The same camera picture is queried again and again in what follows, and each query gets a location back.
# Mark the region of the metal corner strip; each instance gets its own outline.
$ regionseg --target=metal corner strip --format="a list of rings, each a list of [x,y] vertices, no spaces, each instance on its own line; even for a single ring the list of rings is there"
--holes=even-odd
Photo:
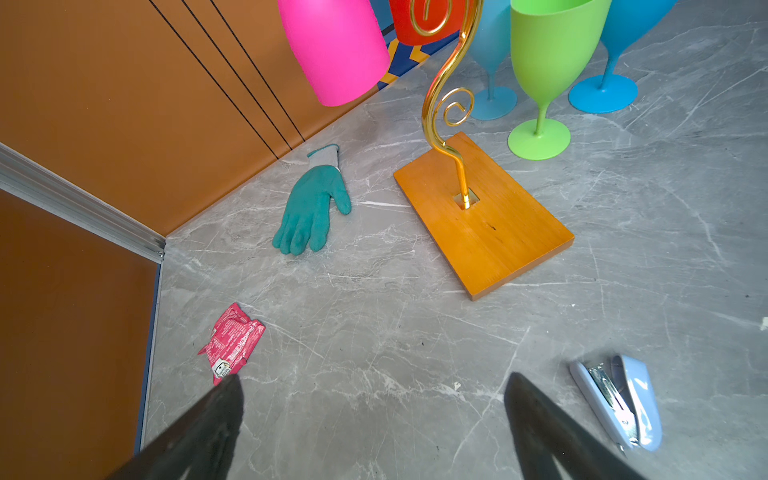
[[[0,189],[162,263],[165,237],[0,143]]]

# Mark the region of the gray glove cuff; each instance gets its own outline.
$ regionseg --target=gray glove cuff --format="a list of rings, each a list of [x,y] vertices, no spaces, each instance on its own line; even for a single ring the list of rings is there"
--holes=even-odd
[[[339,145],[337,144],[318,148],[307,157],[310,159],[310,170],[320,165],[330,165],[339,170]]]

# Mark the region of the green glove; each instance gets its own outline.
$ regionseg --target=green glove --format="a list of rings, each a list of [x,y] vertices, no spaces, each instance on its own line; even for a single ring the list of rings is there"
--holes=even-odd
[[[325,246],[330,228],[328,210],[331,197],[342,214],[352,211],[344,180],[339,169],[333,166],[333,162],[338,161],[338,155],[339,146],[335,144],[307,155],[310,157],[310,170],[293,186],[283,214],[283,224],[272,239],[272,246],[284,254],[300,255],[306,249],[307,241],[315,252]]]

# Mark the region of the pink cup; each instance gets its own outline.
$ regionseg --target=pink cup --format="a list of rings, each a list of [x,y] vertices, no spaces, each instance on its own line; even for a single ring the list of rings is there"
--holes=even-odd
[[[291,50],[321,104],[351,102],[389,70],[369,0],[278,0],[278,5]]]

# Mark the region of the colorful patterned wall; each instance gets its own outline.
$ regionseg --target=colorful patterned wall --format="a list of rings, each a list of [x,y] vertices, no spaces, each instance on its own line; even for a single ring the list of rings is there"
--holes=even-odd
[[[386,40],[387,47],[389,48],[389,59],[391,61],[389,71],[379,82],[379,90],[393,83],[408,70],[422,63],[429,58],[430,55],[437,52],[440,48],[445,47],[458,37],[458,32],[456,32],[440,41],[421,45],[419,47],[402,45],[397,40],[395,34],[395,26],[392,23],[392,12],[389,10],[389,0],[371,0],[371,5],[373,6],[373,11],[376,13],[376,18],[379,20],[379,27],[382,29],[382,35],[384,35],[384,40]]]

